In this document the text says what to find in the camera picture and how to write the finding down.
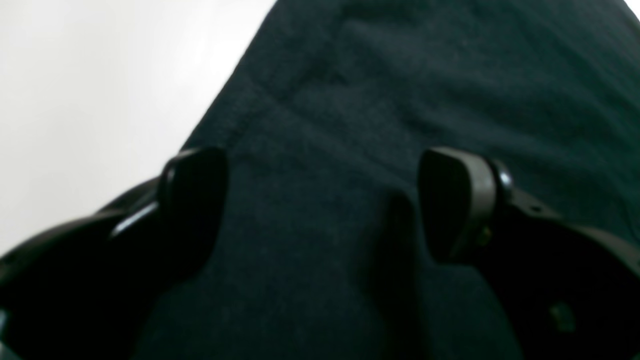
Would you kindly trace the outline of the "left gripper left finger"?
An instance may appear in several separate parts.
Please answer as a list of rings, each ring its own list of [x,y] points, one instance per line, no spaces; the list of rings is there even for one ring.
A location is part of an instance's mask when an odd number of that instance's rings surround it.
[[[5,253],[1,358],[130,359],[158,298],[211,254],[228,179],[222,149],[189,149],[98,212]]]

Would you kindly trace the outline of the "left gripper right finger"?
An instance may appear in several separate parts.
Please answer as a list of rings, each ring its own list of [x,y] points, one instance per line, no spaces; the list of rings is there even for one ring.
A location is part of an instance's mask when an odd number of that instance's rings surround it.
[[[639,248],[563,219],[503,162],[425,151],[417,187],[430,255],[490,285],[526,360],[637,360]]]

